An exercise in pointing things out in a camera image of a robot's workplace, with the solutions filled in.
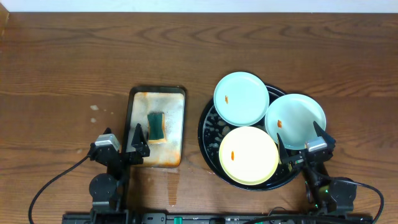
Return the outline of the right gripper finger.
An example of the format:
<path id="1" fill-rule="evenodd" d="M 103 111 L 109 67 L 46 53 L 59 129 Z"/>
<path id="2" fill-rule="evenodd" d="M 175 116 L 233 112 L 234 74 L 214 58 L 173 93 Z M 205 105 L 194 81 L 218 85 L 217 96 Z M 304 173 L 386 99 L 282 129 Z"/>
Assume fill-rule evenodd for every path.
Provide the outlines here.
<path id="1" fill-rule="evenodd" d="M 291 155 L 289 152 L 287 152 L 279 133 L 277 133 L 277 146 L 278 146 L 278 151 L 279 151 L 279 159 L 280 159 L 281 163 L 282 164 L 291 163 Z"/>
<path id="2" fill-rule="evenodd" d="M 335 139 L 322 129 L 316 121 L 313 122 L 313 126 L 318 137 L 322 137 L 328 146 L 335 146 Z"/>

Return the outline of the green and yellow sponge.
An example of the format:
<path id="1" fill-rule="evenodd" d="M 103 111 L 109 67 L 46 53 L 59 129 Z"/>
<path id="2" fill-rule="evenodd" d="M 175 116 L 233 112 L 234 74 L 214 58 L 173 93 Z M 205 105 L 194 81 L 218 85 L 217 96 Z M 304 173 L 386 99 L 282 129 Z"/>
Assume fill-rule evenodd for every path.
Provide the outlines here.
<path id="1" fill-rule="evenodd" d="M 150 113 L 147 115 L 147 120 L 149 125 L 148 143 L 160 144 L 166 142 L 164 113 Z"/>

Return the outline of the yellow plate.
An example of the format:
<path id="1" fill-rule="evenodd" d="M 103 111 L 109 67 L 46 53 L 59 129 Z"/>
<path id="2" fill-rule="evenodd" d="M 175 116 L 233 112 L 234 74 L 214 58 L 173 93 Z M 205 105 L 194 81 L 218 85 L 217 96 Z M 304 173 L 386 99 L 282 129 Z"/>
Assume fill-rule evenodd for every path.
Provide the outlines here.
<path id="1" fill-rule="evenodd" d="M 226 175 L 243 185 L 264 183 L 279 164 L 275 142 L 265 131 L 252 126 L 230 131 L 223 138 L 218 155 Z"/>

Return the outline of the light blue plate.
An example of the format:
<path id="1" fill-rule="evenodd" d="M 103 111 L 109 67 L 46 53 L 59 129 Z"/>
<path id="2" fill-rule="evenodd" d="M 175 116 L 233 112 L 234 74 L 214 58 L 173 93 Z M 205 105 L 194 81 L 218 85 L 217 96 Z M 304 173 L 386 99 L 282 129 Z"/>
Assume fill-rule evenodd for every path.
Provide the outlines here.
<path id="1" fill-rule="evenodd" d="M 301 94 L 287 94 L 274 100 L 265 115 L 265 128 L 275 141 L 281 138 L 285 148 L 302 150 L 305 143 L 315 139 L 313 126 L 326 129 L 326 115 L 313 98 Z"/>
<path id="2" fill-rule="evenodd" d="M 248 72 L 233 72 L 218 82 L 213 102 L 217 113 L 227 123 L 251 126 L 265 116 L 270 97 L 260 78 Z"/>

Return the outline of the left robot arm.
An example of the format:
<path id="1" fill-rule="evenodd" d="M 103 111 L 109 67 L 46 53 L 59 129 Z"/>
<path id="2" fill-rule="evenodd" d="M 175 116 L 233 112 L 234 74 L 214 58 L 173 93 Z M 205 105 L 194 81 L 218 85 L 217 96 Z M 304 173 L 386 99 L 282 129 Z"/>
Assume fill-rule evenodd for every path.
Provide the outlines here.
<path id="1" fill-rule="evenodd" d="M 92 223 L 140 223 L 136 212 L 126 207 L 129 171 L 133 165 L 141 165 L 150 156 L 150 149 L 142 126 L 136 125 L 131 146 L 136 150 L 120 152 L 120 143 L 109 128 L 90 144 L 90 160 L 106 166 L 106 172 L 95 176 L 89 185 L 93 198 Z"/>

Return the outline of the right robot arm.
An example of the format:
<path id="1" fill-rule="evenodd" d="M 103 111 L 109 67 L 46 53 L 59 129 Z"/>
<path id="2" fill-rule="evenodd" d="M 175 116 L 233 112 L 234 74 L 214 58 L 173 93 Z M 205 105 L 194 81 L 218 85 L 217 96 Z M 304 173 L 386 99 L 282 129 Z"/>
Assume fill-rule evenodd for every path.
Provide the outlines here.
<path id="1" fill-rule="evenodd" d="M 333 157 L 335 139 L 313 122 L 316 136 L 305 142 L 298 152 L 288 152 L 280 134 L 277 135 L 279 159 L 301 171 L 306 186 L 307 199 L 324 215 L 345 216 L 353 211 L 356 186 L 349 178 L 330 177 L 324 163 Z"/>

